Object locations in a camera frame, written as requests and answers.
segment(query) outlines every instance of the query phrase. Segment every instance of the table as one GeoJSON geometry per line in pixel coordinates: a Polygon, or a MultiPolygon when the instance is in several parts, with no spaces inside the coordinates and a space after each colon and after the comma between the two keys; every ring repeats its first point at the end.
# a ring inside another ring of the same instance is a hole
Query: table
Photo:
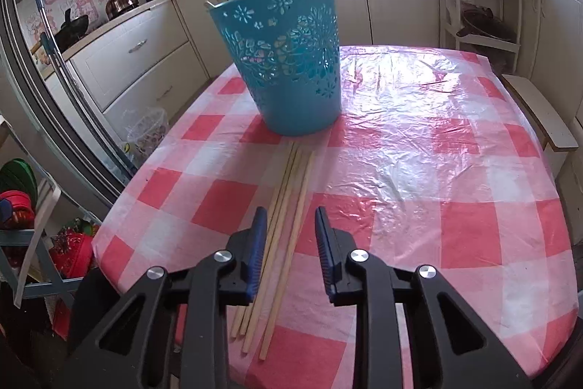
{"type": "MultiPolygon", "coordinates": [[[[387,264],[438,267],[524,370],[540,372],[569,337],[577,301],[561,203],[528,122],[482,56],[387,46],[340,53],[342,116],[298,139],[316,161],[269,354],[259,362],[289,222],[251,352],[230,344],[232,378],[250,389],[351,387],[356,311],[334,308],[324,293],[319,205],[387,264]]],[[[113,206],[93,240],[104,273],[124,291],[150,266],[173,272],[223,248],[257,206],[268,207],[290,140],[267,130],[228,68],[113,206]]]]}

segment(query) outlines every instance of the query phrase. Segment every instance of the trash bag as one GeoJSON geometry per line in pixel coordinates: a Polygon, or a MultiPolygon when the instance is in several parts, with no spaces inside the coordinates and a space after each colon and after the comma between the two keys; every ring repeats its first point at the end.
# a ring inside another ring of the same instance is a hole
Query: trash bag
{"type": "MultiPolygon", "coordinates": [[[[138,114],[134,110],[124,112],[124,118],[136,117],[138,114]]],[[[169,130],[168,115],[163,108],[148,108],[145,114],[133,126],[126,128],[128,131],[127,141],[133,144],[136,152],[143,159],[147,159],[165,138],[169,130]]]]}

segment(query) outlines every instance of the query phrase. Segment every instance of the blue bucket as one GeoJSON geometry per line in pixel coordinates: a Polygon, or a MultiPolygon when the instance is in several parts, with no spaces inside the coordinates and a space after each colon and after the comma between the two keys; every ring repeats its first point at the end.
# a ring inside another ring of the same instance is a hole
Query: blue bucket
{"type": "Polygon", "coordinates": [[[334,0],[230,0],[210,12],[269,129],[301,136],[336,120],[334,0]]]}

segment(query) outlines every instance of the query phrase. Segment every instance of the kettle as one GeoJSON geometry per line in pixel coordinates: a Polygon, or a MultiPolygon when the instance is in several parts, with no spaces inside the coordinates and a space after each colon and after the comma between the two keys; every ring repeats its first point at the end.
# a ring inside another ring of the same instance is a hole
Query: kettle
{"type": "Polygon", "coordinates": [[[109,20],[115,19],[139,5],[138,0],[108,0],[106,5],[107,18],[109,20]]]}

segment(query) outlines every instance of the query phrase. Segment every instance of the chopstick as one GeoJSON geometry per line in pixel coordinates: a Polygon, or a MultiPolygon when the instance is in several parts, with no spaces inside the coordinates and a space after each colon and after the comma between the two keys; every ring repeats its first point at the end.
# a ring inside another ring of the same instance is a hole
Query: chopstick
{"type": "MultiPolygon", "coordinates": [[[[283,199],[285,198],[285,192],[286,192],[289,180],[290,180],[293,163],[296,159],[297,154],[298,154],[297,144],[293,143],[291,154],[290,154],[290,157],[288,159],[289,162],[288,162],[288,165],[286,168],[286,173],[282,179],[281,188],[280,188],[279,193],[278,193],[278,200],[275,203],[273,209],[271,209],[271,206],[270,206],[269,210],[267,211],[267,219],[269,220],[269,229],[267,230],[267,241],[265,244],[265,252],[263,253],[263,263],[261,265],[261,277],[262,278],[263,278],[263,275],[265,275],[265,264],[267,262],[267,256],[269,255],[269,252],[271,252],[271,249],[273,247],[273,236],[275,234],[275,230],[277,228],[279,216],[280,216],[281,211],[282,211],[283,199]]],[[[239,334],[242,337],[247,334],[247,328],[249,327],[249,322],[251,321],[251,315],[253,314],[253,309],[255,307],[256,302],[257,302],[257,296],[255,297],[255,301],[252,302],[251,304],[249,304],[245,308],[245,314],[243,315],[243,322],[241,322],[241,328],[239,331],[239,334]]]]}
{"type": "MultiPolygon", "coordinates": [[[[269,245],[271,244],[271,238],[273,237],[273,213],[275,211],[275,207],[278,203],[278,198],[280,196],[280,194],[282,194],[282,187],[283,184],[286,180],[286,176],[289,176],[289,173],[292,169],[292,157],[293,157],[293,153],[296,150],[296,144],[295,143],[291,143],[288,145],[287,149],[286,149],[286,163],[285,163],[285,167],[283,168],[283,173],[282,173],[282,177],[279,180],[278,185],[276,186],[275,190],[273,191],[273,197],[271,199],[271,202],[269,204],[269,209],[267,210],[267,237],[265,240],[265,250],[263,252],[263,263],[261,265],[261,272],[263,272],[263,267],[265,266],[265,260],[267,258],[267,253],[269,252],[269,245]]],[[[235,313],[235,317],[233,318],[232,321],[232,326],[231,326],[231,338],[236,338],[237,334],[239,333],[239,329],[241,328],[241,323],[243,322],[243,318],[244,315],[246,313],[248,307],[237,307],[237,311],[235,313]]]]}
{"type": "Polygon", "coordinates": [[[273,299],[273,304],[269,312],[269,319],[267,321],[267,326],[265,328],[265,333],[263,335],[263,343],[261,345],[261,351],[259,353],[259,359],[264,361],[267,357],[267,351],[269,350],[269,344],[271,343],[271,338],[273,336],[273,330],[275,329],[275,322],[278,319],[279,309],[282,305],[282,298],[287,285],[287,278],[290,274],[290,269],[292,268],[293,253],[296,249],[297,239],[300,235],[300,227],[302,223],[302,214],[304,211],[305,195],[308,191],[308,184],[310,183],[310,174],[312,171],[312,166],[314,164],[314,152],[310,153],[308,158],[308,163],[305,167],[304,177],[301,181],[300,196],[297,200],[296,213],[293,219],[293,225],[291,227],[291,234],[289,241],[287,243],[286,258],[283,263],[283,269],[279,275],[278,286],[275,291],[275,298],[273,299]]]}
{"type": "Polygon", "coordinates": [[[263,275],[267,276],[267,278],[261,279],[259,284],[259,291],[257,292],[257,296],[255,297],[255,302],[253,304],[253,310],[251,311],[251,318],[249,321],[249,328],[245,335],[245,341],[243,342],[243,348],[241,352],[244,354],[249,353],[251,348],[251,343],[253,341],[253,336],[255,335],[255,330],[257,329],[257,324],[259,322],[259,315],[261,314],[261,309],[263,307],[263,301],[265,299],[265,294],[267,292],[267,285],[269,283],[269,276],[272,272],[273,263],[275,261],[275,255],[278,251],[278,244],[279,238],[282,233],[283,223],[285,221],[285,217],[287,215],[287,206],[290,199],[290,194],[292,192],[293,184],[296,182],[296,176],[298,172],[298,166],[301,161],[302,151],[298,150],[294,156],[294,160],[291,166],[291,173],[289,176],[289,180],[286,184],[285,192],[283,194],[281,208],[279,210],[278,218],[276,221],[275,230],[273,231],[273,239],[271,241],[271,246],[269,247],[269,255],[267,256],[267,260],[265,261],[265,268],[263,269],[263,275]]]}

